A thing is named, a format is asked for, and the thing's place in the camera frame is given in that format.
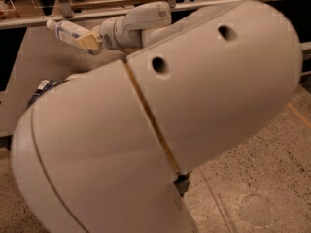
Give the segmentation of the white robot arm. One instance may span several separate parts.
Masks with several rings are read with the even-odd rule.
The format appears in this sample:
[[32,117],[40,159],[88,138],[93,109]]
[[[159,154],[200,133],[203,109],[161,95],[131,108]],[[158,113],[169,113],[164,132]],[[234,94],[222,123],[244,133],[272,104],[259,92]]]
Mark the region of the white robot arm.
[[177,180],[261,130],[300,79],[294,27],[260,1],[204,7],[144,39],[17,124],[17,186],[50,233],[198,233]]

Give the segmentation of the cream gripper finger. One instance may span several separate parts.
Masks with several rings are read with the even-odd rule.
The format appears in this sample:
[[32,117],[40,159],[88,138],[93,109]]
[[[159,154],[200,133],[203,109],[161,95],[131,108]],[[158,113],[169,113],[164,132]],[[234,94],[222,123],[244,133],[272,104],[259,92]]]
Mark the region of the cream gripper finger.
[[101,37],[98,33],[90,31],[77,39],[79,46],[82,49],[99,51],[101,50]]

